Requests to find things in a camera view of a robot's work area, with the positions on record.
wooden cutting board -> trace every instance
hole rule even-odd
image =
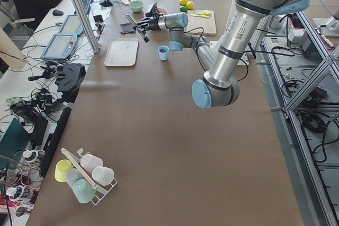
[[[197,27],[203,27],[204,29],[204,35],[216,35],[217,34],[217,28],[216,28],[216,21],[214,18],[214,11],[211,11],[210,17],[208,19],[202,18],[202,17],[193,17],[190,15],[195,14],[196,10],[188,10],[187,15],[189,17],[189,24],[186,28],[186,31],[197,28]],[[189,34],[200,34],[201,29],[193,30],[192,32],[189,32]]]

yellow cup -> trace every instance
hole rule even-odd
[[[72,163],[67,160],[58,161],[55,167],[54,178],[58,182],[66,182],[66,174],[67,172],[72,169]]]

black mouse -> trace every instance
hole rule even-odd
[[[62,10],[58,10],[58,9],[55,9],[52,14],[54,16],[62,16],[64,14],[64,12]]]

tablet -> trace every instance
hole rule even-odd
[[[78,40],[76,34],[54,34],[45,50],[42,59],[67,59]]]
[[[59,34],[76,34],[80,36],[84,32],[78,15],[67,15],[63,25],[59,29]]]

yellow knife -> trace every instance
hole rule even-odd
[[[193,14],[193,13],[190,13],[191,16],[193,17],[201,17],[201,18],[205,18],[205,19],[208,19],[210,16],[207,16],[207,15],[203,15],[203,14]]]

